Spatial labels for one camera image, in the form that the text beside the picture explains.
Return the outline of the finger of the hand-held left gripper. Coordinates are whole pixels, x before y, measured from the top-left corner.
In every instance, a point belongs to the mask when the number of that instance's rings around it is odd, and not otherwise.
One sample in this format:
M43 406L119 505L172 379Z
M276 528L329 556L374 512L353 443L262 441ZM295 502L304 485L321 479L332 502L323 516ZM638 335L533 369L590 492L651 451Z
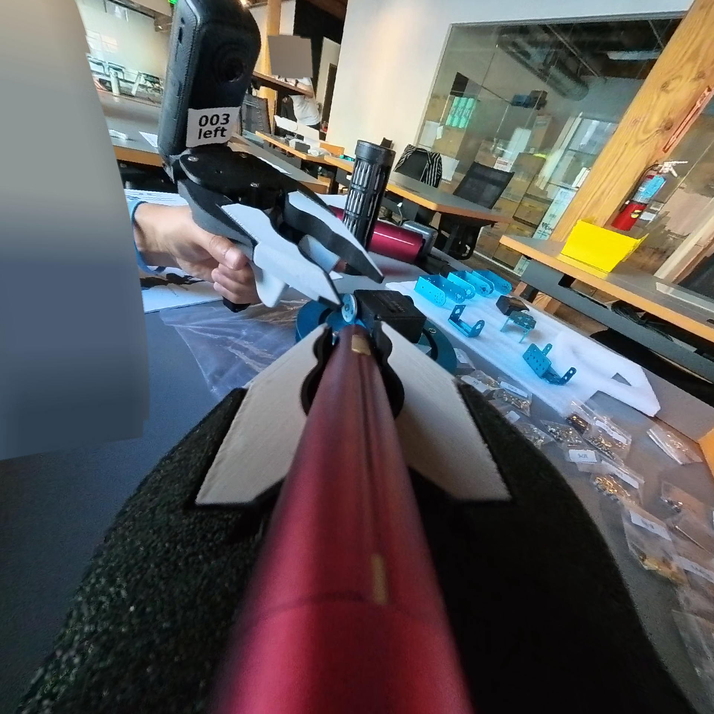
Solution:
M254 240L251 262L258 295L266 306L276 306L289 288L311 300L338 303L331 273L340 258L316 237L307 235L295 244L261 210L235 203L223 206L222 211Z
M283 222L302 235L299 249L328 275L344 263L356 275L374 282L383 273L348 227L317 196L288 192L283 204Z

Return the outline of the person's left hand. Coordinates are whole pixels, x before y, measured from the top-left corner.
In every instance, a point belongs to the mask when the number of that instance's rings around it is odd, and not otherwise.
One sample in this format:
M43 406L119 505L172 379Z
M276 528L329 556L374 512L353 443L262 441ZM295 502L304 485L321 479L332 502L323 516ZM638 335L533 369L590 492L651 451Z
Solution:
M140 203L132 221L135 246L148 266L179 268L236 305L260 302L244 252L199 227L189 207Z

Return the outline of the pile of small screw bags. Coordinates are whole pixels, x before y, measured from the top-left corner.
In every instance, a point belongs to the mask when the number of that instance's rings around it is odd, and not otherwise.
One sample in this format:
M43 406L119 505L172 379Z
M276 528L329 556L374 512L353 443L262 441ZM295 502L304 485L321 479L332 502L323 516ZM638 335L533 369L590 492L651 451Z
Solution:
M632 593L643 619L679 633L695 672L713 680L713 509L679 486L631 469L623 456L631 438L590 406L573 403L559 421L532 424L530 400L480 370L461 377L482 393L533 445L556 444L599 493L629 572L642 574Z

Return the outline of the small blue angled bracket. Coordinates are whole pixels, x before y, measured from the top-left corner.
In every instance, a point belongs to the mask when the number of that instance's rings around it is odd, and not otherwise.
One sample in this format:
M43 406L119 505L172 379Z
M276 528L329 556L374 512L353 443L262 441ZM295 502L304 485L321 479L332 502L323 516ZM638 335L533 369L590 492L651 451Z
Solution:
M459 331L467 338L477 338L486 325L485 320L480 319L473 324L465 322L463 320L463 313L465 309L465 304L455 305L451 312L451 315L449 316L448 322L451 326L453 326L457 331Z

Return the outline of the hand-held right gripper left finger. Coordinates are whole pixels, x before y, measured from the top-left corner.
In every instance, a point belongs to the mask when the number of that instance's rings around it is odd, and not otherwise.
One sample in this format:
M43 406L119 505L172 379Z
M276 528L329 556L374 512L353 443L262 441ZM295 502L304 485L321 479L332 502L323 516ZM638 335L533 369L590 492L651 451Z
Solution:
M318 326L247 385L196 505L245 505L286 476L307 420L303 385L326 333L325 325Z

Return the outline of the black servo with silver horn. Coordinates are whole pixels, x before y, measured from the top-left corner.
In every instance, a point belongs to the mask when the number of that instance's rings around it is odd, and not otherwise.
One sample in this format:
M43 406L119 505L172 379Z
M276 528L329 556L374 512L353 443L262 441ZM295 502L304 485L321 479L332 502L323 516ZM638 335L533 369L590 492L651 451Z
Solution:
M424 339L425 316L414 305L412 298L394 290L355 290L342 296L339 310L328 309L320 324L334 330L355 324L370 334L376 323L390 326L410 343L426 344Z

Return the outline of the clear plastic bag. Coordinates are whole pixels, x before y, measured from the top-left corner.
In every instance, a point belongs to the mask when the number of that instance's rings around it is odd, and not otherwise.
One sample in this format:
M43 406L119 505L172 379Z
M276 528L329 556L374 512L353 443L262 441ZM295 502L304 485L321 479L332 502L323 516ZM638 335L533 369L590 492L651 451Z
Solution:
M178 331L210 392L221 399L295 345L298 313L306 304L306 299L286 300L274 308L255 305L232 313L214 301L166 308L159 316Z

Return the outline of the black mesh office chair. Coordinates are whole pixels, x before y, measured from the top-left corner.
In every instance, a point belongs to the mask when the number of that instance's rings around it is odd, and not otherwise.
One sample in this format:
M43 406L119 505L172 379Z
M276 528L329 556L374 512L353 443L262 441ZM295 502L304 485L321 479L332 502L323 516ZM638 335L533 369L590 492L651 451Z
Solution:
M503 195L513 176L512 171L474 161L453 195L490 210Z

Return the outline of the black slotted cylinder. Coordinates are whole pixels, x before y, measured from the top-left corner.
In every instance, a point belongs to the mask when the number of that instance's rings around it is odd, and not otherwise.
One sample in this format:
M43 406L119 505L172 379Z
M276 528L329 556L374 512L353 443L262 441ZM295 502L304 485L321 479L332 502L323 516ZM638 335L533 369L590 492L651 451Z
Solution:
M386 138L380 144L365 140L356 144L342 221L366 250L370 247L395 156L393 144Z

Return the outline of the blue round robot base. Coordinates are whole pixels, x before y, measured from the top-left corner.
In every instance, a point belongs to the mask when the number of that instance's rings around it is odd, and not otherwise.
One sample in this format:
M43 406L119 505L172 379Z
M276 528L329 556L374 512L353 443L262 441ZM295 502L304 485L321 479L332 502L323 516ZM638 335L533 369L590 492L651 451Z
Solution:
M317 326L327 324L339 331L347 323L340 311L335 311L322 303L311 300L305 303L296 318L296 342L305 338ZM458 360L454 347L446 335L428 319L425 320L421 337L415 345L440 367L455 376Z

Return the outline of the wooden table with black legs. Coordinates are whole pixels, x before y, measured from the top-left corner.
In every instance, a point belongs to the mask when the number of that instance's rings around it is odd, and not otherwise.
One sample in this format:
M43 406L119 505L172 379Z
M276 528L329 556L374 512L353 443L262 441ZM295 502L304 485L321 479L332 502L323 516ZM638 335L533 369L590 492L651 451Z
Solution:
M349 181L354 171L354 163L331 155L312 156L306 152L291 148L281 138L257 132L256 136L269 142L272 146L297 156L302 162L320 164L331 167L335 178L332 179L330 190L334 189L337 181L345 179ZM512 217L495 210L487 209L466 199L454 196L450 193L442 192L439 189L409 178L404 174L393 172L390 174L386 190L400 197L415 203L421 208L435 211L444 216L452 216L457 223L457 229L453 236L450 236L445 244L445 252L450 255L453 242L463 238L463 231L467 226L476 227L477 224L483 226L493 226L497 223L510 223Z

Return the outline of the red fire extinguisher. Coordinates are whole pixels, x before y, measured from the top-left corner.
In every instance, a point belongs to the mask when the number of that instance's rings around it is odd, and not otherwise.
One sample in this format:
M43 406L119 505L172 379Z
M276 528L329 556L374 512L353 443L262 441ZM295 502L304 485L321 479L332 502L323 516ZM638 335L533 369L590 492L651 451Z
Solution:
M611 221L613 229L629 231L635 225L642 213L652 203L656 194L664 186L668 171L669 169L665 167L665 163L652 165L645 171L634 192Z

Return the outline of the blue perforated metal bracket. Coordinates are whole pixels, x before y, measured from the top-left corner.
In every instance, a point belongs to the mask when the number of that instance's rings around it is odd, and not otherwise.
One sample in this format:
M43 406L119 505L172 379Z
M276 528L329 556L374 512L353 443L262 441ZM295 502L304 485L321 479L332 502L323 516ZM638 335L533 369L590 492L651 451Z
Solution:
M549 359L549 353L553 348L553 344L546 344L543 348L539 348L536 344L530 344L522 358L527 366L536 374L537 377L553 386L565 386L575 375L577 369L571 367L562 376L559 375Z

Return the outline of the striped jacket on chair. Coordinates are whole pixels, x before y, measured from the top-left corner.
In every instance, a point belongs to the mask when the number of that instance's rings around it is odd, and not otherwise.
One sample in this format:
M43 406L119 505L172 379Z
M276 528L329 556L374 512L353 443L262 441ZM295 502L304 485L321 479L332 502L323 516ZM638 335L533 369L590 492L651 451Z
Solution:
M437 189L443 176L442 156L437 152L408 144L393 171Z

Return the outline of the red metal screwdriver handle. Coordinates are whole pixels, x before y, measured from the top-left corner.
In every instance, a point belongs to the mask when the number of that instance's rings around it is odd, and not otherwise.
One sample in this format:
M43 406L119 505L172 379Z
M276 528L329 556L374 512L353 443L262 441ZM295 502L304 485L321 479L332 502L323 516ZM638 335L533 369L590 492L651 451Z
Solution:
M208 713L474 713L368 333L318 381Z

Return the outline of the red metal cylinder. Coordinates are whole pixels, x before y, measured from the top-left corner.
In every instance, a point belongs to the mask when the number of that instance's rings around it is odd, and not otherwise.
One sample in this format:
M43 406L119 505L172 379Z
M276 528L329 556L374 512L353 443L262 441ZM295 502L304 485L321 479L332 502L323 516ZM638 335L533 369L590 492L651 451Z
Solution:
M431 226L406 221L398 226L378 219L369 250L375 254L416 265L431 254L438 232Z

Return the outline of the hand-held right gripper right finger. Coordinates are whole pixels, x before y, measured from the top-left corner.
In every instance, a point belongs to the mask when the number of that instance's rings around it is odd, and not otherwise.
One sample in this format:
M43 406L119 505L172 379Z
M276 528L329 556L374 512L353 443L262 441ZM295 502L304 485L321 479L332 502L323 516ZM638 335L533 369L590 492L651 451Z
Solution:
M459 501L509 502L456 378L394 328L375 328L373 338L401 387L396 427L407 466Z

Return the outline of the yellow plastic bin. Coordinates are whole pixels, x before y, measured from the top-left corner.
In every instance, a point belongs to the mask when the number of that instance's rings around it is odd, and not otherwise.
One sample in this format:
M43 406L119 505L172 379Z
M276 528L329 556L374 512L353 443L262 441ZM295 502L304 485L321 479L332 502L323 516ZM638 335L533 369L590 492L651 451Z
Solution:
M634 238L616 231L577 221L560 252L579 263L610 273L625 261L648 237Z

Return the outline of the wood-topped table with grey frame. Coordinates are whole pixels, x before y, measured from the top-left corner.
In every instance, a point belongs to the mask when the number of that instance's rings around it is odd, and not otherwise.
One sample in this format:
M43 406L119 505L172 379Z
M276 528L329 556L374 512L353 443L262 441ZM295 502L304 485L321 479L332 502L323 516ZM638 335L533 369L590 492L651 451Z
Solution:
M713 381L713 299L674 286L663 279L637 271L626 264L611 273L561 255L554 241L502 236L500 244L528 259L521 280L528 288L567 305L598 323L626 335L659 356ZM674 326L702 343L703 350L690 349L633 320L616 314L611 307L574 289L579 282L627 303L665 324Z

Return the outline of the small grey-blue metal bracket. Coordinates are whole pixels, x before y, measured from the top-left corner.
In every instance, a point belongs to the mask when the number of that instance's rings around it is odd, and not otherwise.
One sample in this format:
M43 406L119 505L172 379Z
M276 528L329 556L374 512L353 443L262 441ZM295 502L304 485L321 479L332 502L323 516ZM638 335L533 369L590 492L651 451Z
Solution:
M501 327L500 332L505 332L509 328L514 327L521 330L521 338L519 343L522 343L525 338L531 333L531 331L536 327L537 321L531 316L528 311L513 311L507 315L504 325Z

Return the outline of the grey desk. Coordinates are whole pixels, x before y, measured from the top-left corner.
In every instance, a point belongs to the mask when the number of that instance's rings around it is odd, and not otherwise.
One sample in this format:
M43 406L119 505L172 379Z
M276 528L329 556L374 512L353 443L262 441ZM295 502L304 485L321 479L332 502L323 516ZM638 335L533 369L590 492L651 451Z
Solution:
M338 336L318 339L306 415ZM474 712L696 713L564 475L456 381L512 499L459 501L405 463ZM202 419L146 474L120 446L1 462L2 713L207 713L287 474L196 505L247 387L210 411L171 387L168 419Z

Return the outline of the white foam sheet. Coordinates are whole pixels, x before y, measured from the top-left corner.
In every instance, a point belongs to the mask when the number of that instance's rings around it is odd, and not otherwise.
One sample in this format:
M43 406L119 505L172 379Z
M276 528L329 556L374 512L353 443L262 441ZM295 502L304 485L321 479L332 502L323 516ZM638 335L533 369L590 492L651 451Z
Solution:
M454 308L452 301L443 307L435 306L414 292L415 281L390 282L386 286L414 299L415 306L427 319L456 346L472 355L476 363L490 366L497 374L515 379L560 413L571 401L588 401L597 392L607 394L648 416L656 415L660 410L656 394L641 367L547 313L531 308L537 321L536 327L519 343L520 329L511 327L500 332L506 317L496 308L494 299L470 300L466 303L463 320L473 324L483 319L486 325L477 338L467 338L448 322ZM522 358L530 344L539 348L553 344L549 353L553 369L562 376L575 367L576 375L565 386L553 386L537 377Z

